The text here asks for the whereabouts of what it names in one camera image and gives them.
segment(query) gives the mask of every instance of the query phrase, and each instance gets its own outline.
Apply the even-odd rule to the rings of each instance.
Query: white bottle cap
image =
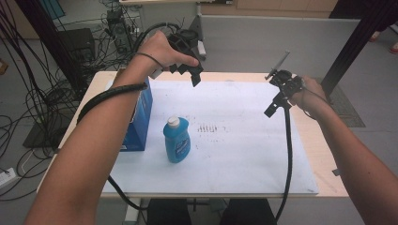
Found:
[[[167,124],[170,128],[178,128],[179,126],[179,118],[176,116],[172,116],[167,120]]]

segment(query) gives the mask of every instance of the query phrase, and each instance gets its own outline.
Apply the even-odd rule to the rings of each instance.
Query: bottle label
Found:
[[[179,142],[176,145],[176,156],[181,157],[185,154],[185,152],[188,149],[188,146],[190,145],[190,139],[184,139],[182,142]]]

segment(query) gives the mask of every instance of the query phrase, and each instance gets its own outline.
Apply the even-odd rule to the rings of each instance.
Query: black tool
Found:
[[[292,73],[287,70],[278,71],[288,54],[290,54],[290,52],[286,51],[283,58],[275,67],[272,68],[271,72],[266,77],[266,80],[271,78],[269,83],[279,87],[280,90],[278,95],[276,95],[272,100],[272,103],[264,112],[268,117],[271,117],[279,107],[283,107],[287,110],[290,109],[292,106],[287,102],[287,100],[302,89],[302,79],[299,76],[293,78]]]
[[[198,46],[198,35],[196,32],[192,30],[179,30],[177,33],[170,35],[167,39],[174,50],[198,59],[192,51],[192,48]],[[196,86],[201,81],[200,73],[203,71],[200,61],[199,65],[196,67],[189,67],[185,64],[179,67],[176,64],[170,66],[170,71],[172,73],[178,71],[180,74],[183,74],[187,70],[191,74],[192,85]]]

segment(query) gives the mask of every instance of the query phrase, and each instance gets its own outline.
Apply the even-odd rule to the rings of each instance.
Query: wrist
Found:
[[[151,58],[136,54],[123,73],[117,77],[114,86],[143,83],[146,77],[152,74],[157,68],[159,68],[159,65]]]
[[[327,116],[328,114],[335,112],[326,102],[318,102],[318,104],[314,106],[309,113],[318,120],[322,116]]]

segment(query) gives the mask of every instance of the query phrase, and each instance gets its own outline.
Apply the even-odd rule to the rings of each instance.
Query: blue bottle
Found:
[[[167,157],[173,163],[180,162],[191,150],[188,124],[186,119],[172,116],[164,126],[163,134],[166,142]]]

